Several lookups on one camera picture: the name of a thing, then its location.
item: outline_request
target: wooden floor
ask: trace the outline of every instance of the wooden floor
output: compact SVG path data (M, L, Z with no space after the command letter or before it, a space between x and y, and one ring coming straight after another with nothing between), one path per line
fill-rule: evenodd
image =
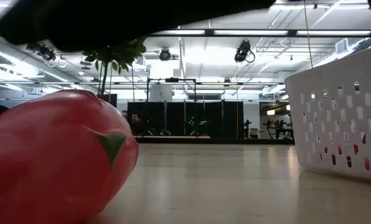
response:
M315 174L290 146L143 144L106 209L82 224L371 223L371 182Z

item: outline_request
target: white laundry basket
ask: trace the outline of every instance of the white laundry basket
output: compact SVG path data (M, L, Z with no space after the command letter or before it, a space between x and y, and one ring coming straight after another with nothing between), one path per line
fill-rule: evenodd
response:
M285 83L299 164L371 179L371 49Z

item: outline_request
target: plant stem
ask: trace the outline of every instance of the plant stem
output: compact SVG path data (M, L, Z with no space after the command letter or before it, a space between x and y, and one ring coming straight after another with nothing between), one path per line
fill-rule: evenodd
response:
M102 99L104 92L105 92L105 82L106 82L106 75L108 73L108 63L105 64L104 66L104 77L103 77L103 84L101 85L101 93L100 93L100 98Z

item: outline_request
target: potted plant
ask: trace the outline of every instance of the potted plant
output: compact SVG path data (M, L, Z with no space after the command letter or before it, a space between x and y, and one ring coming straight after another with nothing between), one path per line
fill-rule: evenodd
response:
M134 40L124 41L120 44L107 46L102 49L85 50L82 52L82 54L86 56L86 62L95 62L95 68L100 71L100 77L102 70L104 69L101 90L98 88L98 95L100 97L105 91L108 65L111 64L112 69L117 71L118 74L120 74L123 69L129 72L129 66L132 66L134 60L143 56L143 53L146 51L146 47L143 45L145 39L145 37L139 37Z

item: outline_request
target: white ceiling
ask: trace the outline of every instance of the white ceiling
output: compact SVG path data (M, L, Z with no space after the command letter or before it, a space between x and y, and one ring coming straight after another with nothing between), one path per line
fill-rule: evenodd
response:
M319 6L330 7L336 3L336 0L318 0ZM323 18L314 29L371 29L371 13L368 9L353 9L347 10L347 7L363 6L365 0L345 0L338 9L334 9L325 18ZM307 9L308 23L313 25L326 13L327 9ZM271 29L306 29L306 20L303 9L295 10L260 10L249 11L240 14L211 19L209 21L196 22L181 26L181 29L268 29L270 24L277 18ZM309 49L307 38L287 39L284 38L263 38L254 49L256 53L256 62L249 67L242 66L234 61L234 55L237 47L242 40L248 39L252 45L259 41L259 38L242 38L242 37L184 37L182 41L185 46L185 76L187 78L197 78L203 81L217 82L223 81L224 78L240 78L241 82L247 82L252 78L267 78L267 80L275 80L279 78L280 71L295 72L310 64ZM310 40L312 59L325 56L332 52L335 43L340 41L338 38L315 38ZM278 59L278 55L287 44L292 43L292 46L284 52ZM179 38L178 37L150 37L145 41L147 47L146 55L156 55L162 48L169 48L172 54L179 55ZM24 46L17 47L18 50L27 54ZM67 73L79 80L89 81L93 77L98 77L99 72L91 66L91 70L85 70L85 75L80 76L82 71L80 61L82 56L80 53L65 53L57 52L66 61L67 66L57 70ZM155 63L157 60L147 60L147 65ZM180 70L177 66L174 70L174 76L180 77ZM128 78L130 73L123 72L122 77ZM146 79L145 72L135 72L134 75L141 79Z

